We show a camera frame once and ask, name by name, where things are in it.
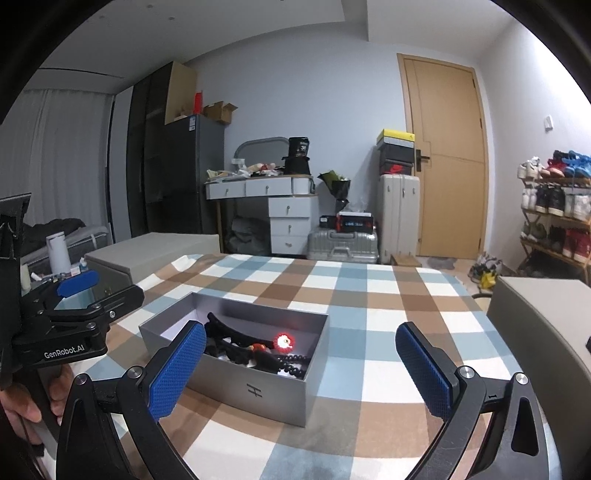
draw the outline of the metal screw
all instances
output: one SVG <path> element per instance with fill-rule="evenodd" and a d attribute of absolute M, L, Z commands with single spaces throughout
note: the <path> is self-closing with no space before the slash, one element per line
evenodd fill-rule
<path fill-rule="evenodd" d="M 144 373 L 144 369 L 141 367 L 131 367 L 127 370 L 127 376 L 130 378 L 138 378 Z"/>
<path fill-rule="evenodd" d="M 529 378 L 527 378 L 527 377 L 525 376 L 525 374 L 522 374 L 522 373 L 518 373 L 518 374 L 515 376 L 515 379 L 516 379 L 516 380 L 517 380 L 517 382 L 518 382 L 518 383 L 520 383 L 521 385 L 527 385 L 527 382 L 529 382 L 529 381 L 530 381 L 530 379 L 529 379 Z"/>
<path fill-rule="evenodd" d="M 470 367 L 460 367 L 460 375 L 463 376 L 464 378 L 472 378 L 474 376 L 475 372 L 473 369 L 471 369 Z"/>
<path fill-rule="evenodd" d="M 76 383 L 76 385 L 84 385 L 86 383 L 86 380 L 88 380 L 88 375 L 80 374 L 76 376 L 74 382 Z"/>

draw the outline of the human hand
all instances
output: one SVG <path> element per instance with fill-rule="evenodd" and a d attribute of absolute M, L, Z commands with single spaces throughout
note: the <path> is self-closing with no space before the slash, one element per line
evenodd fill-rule
<path fill-rule="evenodd" d="M 74 374 L 70 365 L 62 365 L 60 376 L 54 378 L 49 383 L 49 397 L 51 400 L 51 411 L 57 417 L 57 423 L 61 425 L 61 418 L 66 408 L 66 400 L 70 393 L 70 387 L 74 380 Z M 29 420 L 33 423 L 41 421 L 41 411 L 33 402 L 28 390 L 21 384 L 15 383 L 6 390 L 0 391 L 0 403 L 2 404 L 6 416 L 12 425 L 14 432 L 22 439 L 27 436 L 33 445 L 42 443 L 39 435 L 27 423 L 26 432 L 23 429 L 23 423 L 19 417 Z"/>

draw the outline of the wooden shoe rack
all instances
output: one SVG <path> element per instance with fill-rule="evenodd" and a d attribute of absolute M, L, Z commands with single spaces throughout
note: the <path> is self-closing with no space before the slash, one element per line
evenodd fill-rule
<path fill-rule="evenodd" d="M 521 179 L 521 180 L 523 181 L 523 184 L 525 187 L 535 187 L 535 184 L 547 184 L 547 185 L 560 185 L 563 187 L 573 187 L 573 188 L 577 188 L 577 189 L 591 189 L 591 179 L 548 178 L 548 179 L 535 179 L 535 180 L 532 180 L 532 179 Z M 578 220 L 576 218 L 561 217 L 558 215 L 553 215 L 551 213 L 540 213 L 540 212 L 536 212 L 535 210 L 521 209 L 521 212 L 523 213 L 525 220 L 527 221 L 528 225 L 530 225 L 530 226 L 534 223 L 537 223 L 538 220 L 540 220 L 540 218 L 542 218 L 542 217 L 549 217 L 550 219 L 559 220 L 560 222 L 562 222 L 564 224 L 568 224 L 569 227 L 571 227 L 571 228 L 586 229 L 587 231 L 590 232 L 590 235 L 591 235 L 591 219 L 589 219 L 587 222 L 584 222 L 584 221 Z M 529 217 L 529 215 L 533 215 L 533 216 L 535 216 L 535 218 L 532 219 Z M 558 252 L 555 252 L 555 251 L 550 250 L 548 248 L 544 248 L 536 242 L 532 242 L 530 240 L 525 240 L 525 239 L 520 239 L 520 241 L 521 241 L 521 246 L 523 247 L 523 250 L 525 250 L 526 257 L 525 257 L 525 260 L 523 260 L 523 262 L 519 265 L 518 270 L 523 268 L 523 266 L 526 264 L 526 262 L 529 260 L 530 256 L 532 255 L 532 253 L 535 250 L 537 250 L 537 251 L 543 252 L 553 258 L 557 258 L 559 260 L 562 260 L 564 263 L 567 263 L 568 265 L 572 265 L 574 267 L 582 269 L 583 273 L 584 273 L 584 277 L 585 277 L 585 283 L 587 285 L 591 286 L 591 284 L 589 283 L 589 279 L 590 279 L 589 270 L 591 268 L 591 254 L 587 257 L 587 260 L 585 261 L 585 263 L 581 263 L 581 262 L 577 262 L 574 258 L 566 257 L 562 253 L 558 253 Z"/>

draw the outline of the checkered tablecloth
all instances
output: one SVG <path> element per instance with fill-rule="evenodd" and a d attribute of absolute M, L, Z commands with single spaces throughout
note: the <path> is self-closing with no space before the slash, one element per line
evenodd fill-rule
<path fill-rule="evenodd" d="M 149 360 L 138 326 L 187 293 L 327 313 L 329 358 L 306 428 L 264 419 L 185 390 L 161 420 L 201 480 L 404 479 L 441 426 L 427 411 L 394 346 L 413 321 L 456 365 L 509 379 L 519 366 L 462 284 L 427 268 L 342 264 L 247 255 L 182 257 L 140 286 L 145 303 L 112 325 L 109 353 L 79 362 L 94 380 Z M 121 416 L 122 443 L 140 478 L 145 467 Z M 465 478 L 488 418 L 481 416 L 455 478 Z M 552 479 L 560 465 L 545 425 Z"/>

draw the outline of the curtain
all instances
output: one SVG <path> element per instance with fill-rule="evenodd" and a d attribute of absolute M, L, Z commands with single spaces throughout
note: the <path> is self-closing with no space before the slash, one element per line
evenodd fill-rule
<path fill-rule="evenodd" d="M 105 166 L 113 97 L 27 90 L 0 125 L 0 198 L 31 192 L 25 221 L 106 225 Z"/>

